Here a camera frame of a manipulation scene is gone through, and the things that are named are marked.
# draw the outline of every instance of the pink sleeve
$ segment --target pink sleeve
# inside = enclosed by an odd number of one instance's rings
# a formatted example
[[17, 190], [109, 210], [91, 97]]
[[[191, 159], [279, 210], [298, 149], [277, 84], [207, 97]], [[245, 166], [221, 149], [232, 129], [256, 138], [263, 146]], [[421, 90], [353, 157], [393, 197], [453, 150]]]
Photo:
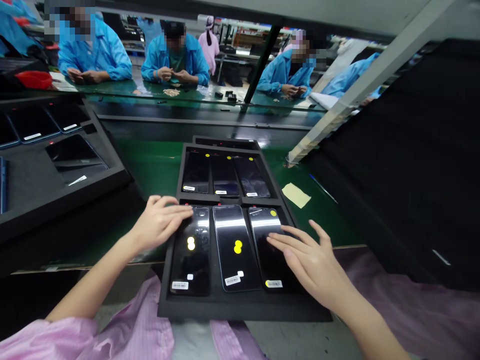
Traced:
[[0, 342], [0, 359], [76, 359], [96, 333], [91, 319], [36, 320]]

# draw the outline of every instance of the smartphone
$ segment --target smartphone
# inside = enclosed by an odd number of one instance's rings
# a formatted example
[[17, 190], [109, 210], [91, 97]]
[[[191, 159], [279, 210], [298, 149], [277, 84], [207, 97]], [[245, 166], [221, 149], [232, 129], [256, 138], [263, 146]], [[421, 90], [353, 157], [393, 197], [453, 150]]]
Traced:
[[235, 157], [233, 162], [246, 196], [252, 198], [270, 197], [269, 187], [262, 178], [253, 157]]
[[301, 287], [290, 270], [283, 252], [267, 242], [269, 233], [284, 234], [277, 211], [269, 207], [250, 207], [248, 209], [251, 232], [253, 234], [261, 284], [268, 292], [295, 293]]
[[80, 134], [55, 142], [45, 150], [67, 186], [91, 178], [109, 168]]
[[178, 295], [210, 293], [210, 209], [193, 206], [193, 216], [176, 232], [170, 291]]
[[64, 134], [81, 129], [81, 123], [90, 120], [87, 114], [74, 102], [50, 105], [48, 111]]
[[59, 128], [43, 106], [33, 105], [12, 109], [9, 116], [20, 141], [24, 144], [60, 134]]
[[260, 289], [259, 267], [242, 208], [214, 206], [213, 220], [223, 289], [227, 293]]
[[195, 151], [188, 153], [186, 161], [182, 191], [186, 193], [209, 193], [209, 154]]
[[0, 214], [7, 211], [7, 161], [0, 156]]
[[232, 157], [212, 155], [210, 159], [213, 192], [225, 198], [238, 198], [240, 187]]
[[0, 149], [9, 148], [20, 144], [9, 117], [0, 111]]

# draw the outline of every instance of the blue jacket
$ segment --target blue jacket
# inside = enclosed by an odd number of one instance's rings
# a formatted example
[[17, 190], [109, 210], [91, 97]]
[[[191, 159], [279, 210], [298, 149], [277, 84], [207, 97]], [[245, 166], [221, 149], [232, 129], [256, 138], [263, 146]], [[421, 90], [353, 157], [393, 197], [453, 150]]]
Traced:
[[[26, 56], [27, 49], [30, 46], [41, 46], [24, 33], [13, 17], [28, 18], [29, 14], [19, 0], [13, 0], [11, 5], [0, 0], [0, 35], [2, 35], [20, 54]], [[2, 45], [0, 45], [0, 56], [5, 55], [8, 51], [7, 47]]]
[[[185, 70], [190, 75], [198, 77], [198, 85], [208, 86], [209, 66], [199, 41], [186, 34], [185, 47]], [[164, 36], [160, 35], [154, 38], [148, 47], [148, 55], [141, 67], [141, 77], [149, 82], [158, 82], [160, 80], [154, 78], [154, 71], [163, 67], [170, 67], [170, 53]]]
[[283, 85], [289, 84], [296, 87], [304, 86], [307, 88], [307, 91], [301, 95], [302, 98], [307, 97], [312, 92], [310, 76], [314, 71], [316, 60], [315, 58], [309, 58], [289, 80], [292, 52], [293, 50], [282, 52], [268, 64], [261, 74], [260, 81], [256, 87], [257, 90], [279, 93], [282, 91]]
[[[321, 93], [332, 95], [340, 99], [379, 56], [380, 54], [376, 52], [369, 58], [354, 62], [347, 69], [330, 80]], [[381, 87], [379, 86], [370, 96], [378, 99], [380, 97], [380, 88]]]
[[136, 18], [136, 23], [143, 32], [143, 35], [145, 35], [145, 57], [147, 57], [147, 54], [149, 52], [149, 45], [152, 40], [155, 39], [157, 36], [163, 35], [162, 25], [160, 25], [160, 22], [158, 22], [158, 20], [157, 22], [154, 21], [150, 24], [148, 21], [144, 21], [144, 19], [140, 16]]
[[114, 81], [132, 78], [130, 61], [120, 38], [110, 26], [95, 17], [93, 49], [85, 41], [60, 41], [58, 68], [68, 76], [68, 68], [106, 71]]

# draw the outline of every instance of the worker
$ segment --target worker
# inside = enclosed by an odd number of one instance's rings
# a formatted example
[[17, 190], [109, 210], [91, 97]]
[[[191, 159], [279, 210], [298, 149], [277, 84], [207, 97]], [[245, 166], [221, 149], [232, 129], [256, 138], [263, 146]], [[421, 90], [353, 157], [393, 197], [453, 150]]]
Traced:
[[203, 32], [198, 38], [198, 42], [203, 50], [203, 56], [205, 56], [206, 63], [210, 69], [210, 74], [214, 75], [217, 68], [215, 63], [215, 57], [220, 53], [219, 40], [212, 32], [214, 27], [214, 17], [209, 16], [206, 19], [205, 32]]
[[289, 98], [305, 98], [312, 92], [310, 76], [320, 48], [320, 42], [310, 32], [305, 32], [298, 38], [298, 45], [278, 55], [263, 70], [257, 90], [271, 94], [282, 92]]
[[162, 25], [160, 25], [160, 21], [155, 22], [151, 17], [141, 16], [136, 18], [136, 23], [145, 36], [145, 58], [147, 58], [149, 45], [152, 40], [157, 36], [163, 36]]
[[[86, 14], [85, 8], [70, 9], [67, 16], [76, 35], [59, 43], [60, 72], [78, 85], [131, 79], [132, 62], [115, 31], [95, 14]], [[91, 34], [91, 22], [95, 24], [95, 36]], [[83, 40], [78, 34], [91, 38]]]
[[[29, 52], [37, 52], [37, 48], [42, 49], [40, 43], [28, 37], [14, 19], [29, 18], [31, 11], [27, 12], [26, 8], [28, 6], [21, 0], [0, 0], [0, 36], [25, 57], [29, 56]], [[1, 57], [9, 52], [6, 44], [0, 46]]]
[[[380, 54], [376, 52], [369, 58], [354, 62], [347, 69], [335, 76], [321, 91], [321, 94], [332, 95], [334, 97], [341, 98], [379, 56]], [[370, 96], [368, 96], [361, 103], [361, 105], [366, 106], [373, 100], [378, 99], [380, 97], [380, 88], [381, 86], [371, 93]]]
[[157, 36], [148, 47], [141, 76], [150, 82], [208, 86], [209, 66], [199, 41], [186, 33], [181, 22], [165, 23], [163, 36]]
[[[179, 205], [174, 197], [150, 196], [133, 228], [45, 319], [0, 342], [2, 359], [265, 359], [245, 324], [238, 321], [177, 323], [158, 317], [160, 290], [168, 291], [169, 285], [161, 287], [155, 274], [97, 333], [93, 319], [120, 272], [138, 254], [165, 243], [192, 214], [191, 206]], [[310, 226], [319, 243], [291, 226], [281, 229], [300, 240], [277, 233], [266, 240], [283, 252], [306, 291], [348, 325], [365, 359], [409, 360], [380, 313], [350, 282], [327, 233], [313, 220]]]

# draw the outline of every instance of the barcode label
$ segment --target barcode label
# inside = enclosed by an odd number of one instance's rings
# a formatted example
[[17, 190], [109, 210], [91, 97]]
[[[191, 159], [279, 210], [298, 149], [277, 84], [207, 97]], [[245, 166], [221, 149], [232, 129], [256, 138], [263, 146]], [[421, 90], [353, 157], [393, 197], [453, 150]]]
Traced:
[[188, 290], [189, 283], [187, 281], [172, 281], [171, 288], [173, 290]]
[[267, 288], [283, 288], [282, 280], [267, 280], [266, 287]]
[[36, 133], [36, 134], [30, 135], [30, 136], [24, 137], [23, 139], [24, 140], [30, 140], [30, 139], [38, 138], [39, 136], [42, 136], [42, 134], [41, 133]]
[[240, 282], [240, 276], [238, 275], [235, 275], [235, 276], [232, 276], [232, 277], [227, 277], [225, 279], [225, 285], [229, 286], [229, 285], [233, 285], [233, 284], [236, 284], [236, 283], [239, 283]]
[[72, 128], [76, 128], [76, 127], [77, 127], [77, 124], [73, 124], [73, 125], [64, 127], [63, 130], [68, 130], [68, 129], [72, 129]]

